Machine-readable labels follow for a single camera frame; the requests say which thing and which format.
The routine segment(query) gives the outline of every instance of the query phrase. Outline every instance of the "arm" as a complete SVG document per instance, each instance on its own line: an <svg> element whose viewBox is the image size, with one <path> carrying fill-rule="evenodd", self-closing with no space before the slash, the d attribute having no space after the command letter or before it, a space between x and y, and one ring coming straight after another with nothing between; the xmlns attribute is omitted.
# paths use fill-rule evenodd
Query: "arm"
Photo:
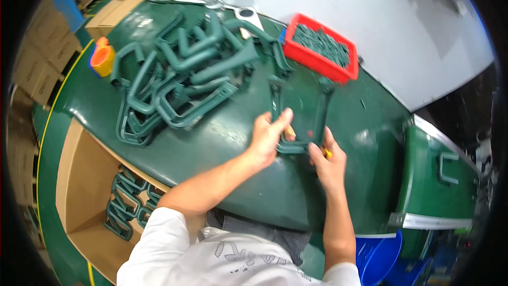
<svg viewBox="0 0 508 286"><path fill-rule="evenodd" d="M344 188L347 157L335 142L328 127L325 128L324 146L333 154L328 159L323 156L318 146L309 144L311 164L316 166L317 175L326 194L326 219L323 231L326 272L338 263L356 263L356 238Z"/></svg>
<svg viewBox="0 0 508 286"><path fill-rule="evenodd" d="M243 154L180 183L162 196L157 207L174 209L186 217L212 209L245 180L275 161L280 134L292 119L293 111L289 108L273 124L270 112L257 117L251 145Z"/></svg>

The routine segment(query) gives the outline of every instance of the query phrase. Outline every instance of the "gray pants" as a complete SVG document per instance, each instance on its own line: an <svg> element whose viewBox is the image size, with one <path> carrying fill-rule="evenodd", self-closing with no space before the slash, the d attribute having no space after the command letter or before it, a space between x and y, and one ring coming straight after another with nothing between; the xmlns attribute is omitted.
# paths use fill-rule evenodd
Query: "gray pants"
<svg viewBox="0 0 508 286"><path fill-rule="evenodd" d="M310 240L311 233L285 230L264 225L259 222L241 220L230 215L224 215L224 220L217 216L217 212L209 212L206 216L207 226L217 227L234 233L252 234L282 246L291 256L296 266L302 265L300 252Z"/></svg>

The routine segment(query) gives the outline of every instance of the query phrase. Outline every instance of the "green work table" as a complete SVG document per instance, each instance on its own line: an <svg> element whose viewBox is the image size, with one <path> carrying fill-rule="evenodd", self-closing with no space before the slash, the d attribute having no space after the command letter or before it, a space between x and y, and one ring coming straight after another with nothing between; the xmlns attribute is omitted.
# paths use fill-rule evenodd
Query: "green work table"
<svg viewBox="0 0 508 286"><path fill-rule="evenodd" d="M176 7L171 3L141 3L111 31L110 44L118 51L137 41L148 54ZM184 27L205 13L199 5L184 7ZM282 29L264 17L261 22L274 37ZM253 62L255 72L248 89L234 94L191 128L166 127L148 146L135 147L116 137L120 95L108 78L100 79L89 70L89 55L87 51L79 60L54 111L76 117L122 158L171 187L244 151L254 119L271 107L267 78L274 74L273 66L270 58L262 57ZM319 76L296 62L289 60L289 64L295 73L289 80L291 88L284 95L284 105L293 108L292 125L297 136L303 136L312 130ZM132 65L127 74L131 80L138 69L134 60ZM356 81L336 89L330 102L327 125L348 155L346 192L358 234L392 232L387 223L399 194L404 155L402 122L408 116L407 109L362 69ZM279 154L275 163L233 191L219 207L273 225L320 232L325 196L308 155Z"/></svg>

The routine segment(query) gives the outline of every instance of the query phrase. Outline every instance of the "red plastic tray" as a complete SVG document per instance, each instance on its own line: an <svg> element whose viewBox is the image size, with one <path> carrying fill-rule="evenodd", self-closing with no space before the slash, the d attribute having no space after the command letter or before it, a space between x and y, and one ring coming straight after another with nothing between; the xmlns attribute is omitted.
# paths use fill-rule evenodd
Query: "red plastic tray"
<svg viewBox="0 0 508 286"><path fill-rule="evenodd" d="M293 41L292 38L295 34L297 24L306 25L314 31L323 29L323 31L334 38L335 41L345 44L350 52L350 64L347 68L345 69L337 63L328 60L324 56ZM302 14L295 14L293 16L288 29L286 30L283 50L284 55L286 55L289 59L295 60L296 62L313 69L334 82L345 84L349 79L356 79L358 77L358 55L355 44L308 16L304 16Z"/></svg>

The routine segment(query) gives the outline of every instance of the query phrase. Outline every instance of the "open cardboard box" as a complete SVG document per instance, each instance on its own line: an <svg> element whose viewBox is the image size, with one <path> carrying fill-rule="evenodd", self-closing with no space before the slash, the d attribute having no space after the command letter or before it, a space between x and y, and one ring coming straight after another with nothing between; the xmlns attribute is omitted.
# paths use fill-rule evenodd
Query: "open cardboard box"
<svg viewBox="0 0 508 286"><path fill-rule="evenodd" d="M86 24L85 29L97 42L107 36L143 0L111 0Z"/></svg>
<svg viewBox="0 0 508 286"><path fill-rule="evenodd" d="M134 219L131 222L134 234L130 241L125 241L103 225L106 205L111 199L111 184L122 164L157 189L163 192L170 189L111 151L76 119L71 121L58 169L56 210L74 247L114 284L118 269L129 259L143 232ZM140 198L143 203L148 199L145 193ZM189 239L195 241L198 231L205 224L205 215L186 220Z"/></svg>

